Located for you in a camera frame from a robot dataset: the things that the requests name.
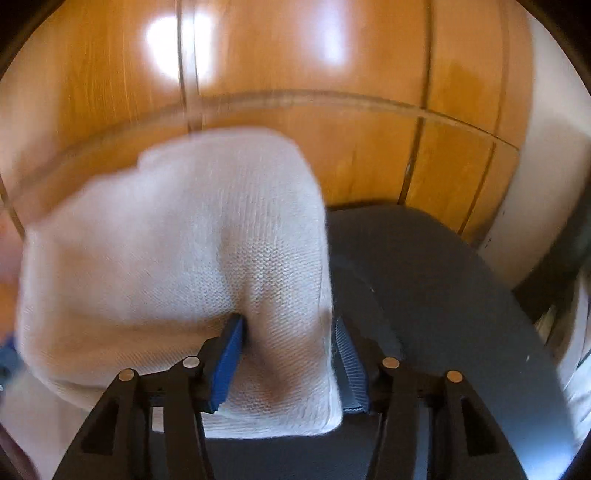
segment white wall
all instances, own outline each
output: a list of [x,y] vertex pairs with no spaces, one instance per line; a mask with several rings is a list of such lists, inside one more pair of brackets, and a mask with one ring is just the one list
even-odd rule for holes
[[521,161],[479,253],[511,287],[545,255],[568,220],[591,166],[591,97],[533,17],[534,85]]

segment blue gripper pad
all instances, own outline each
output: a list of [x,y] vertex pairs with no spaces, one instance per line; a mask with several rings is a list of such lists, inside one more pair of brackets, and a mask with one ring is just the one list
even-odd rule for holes
[[6,390],[7,385],[22,368],[22,360],[17,352],[14,337],[11,336],[0,346],[0,392]]
[[244,327],[244,317],[232,315],[217,339],[220,342],[221,351],[218,352],[217,362],[208,375],[212,389],[209,398],[211,411],[217,411],[228,396],[230,383],[242,354]]
[[335,320],[335,341],[340,358],[345,367],[349,388],[364,412],[369,412],[368,376],[349,332],[341,318]]

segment white knit fabric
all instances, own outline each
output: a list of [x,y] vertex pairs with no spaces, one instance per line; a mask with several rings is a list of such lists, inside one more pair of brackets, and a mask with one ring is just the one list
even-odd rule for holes
[[76,406],[91,409],[124,368],[146,374],[196,353],[231,312],[246,316],[248,339],[206,434],[334,429],[324,205],[297,147],[273,132],[153,148],[27,232],[20,351]]

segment wooden floor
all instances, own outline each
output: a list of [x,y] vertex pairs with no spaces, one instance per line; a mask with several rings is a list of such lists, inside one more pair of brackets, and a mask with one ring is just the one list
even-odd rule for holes
[[514,0],[66,0],[0,80],[2,215],[26,231],[153,144],[263,125],[300,146],[327,204],[398,201],[472,242],[531,89]]

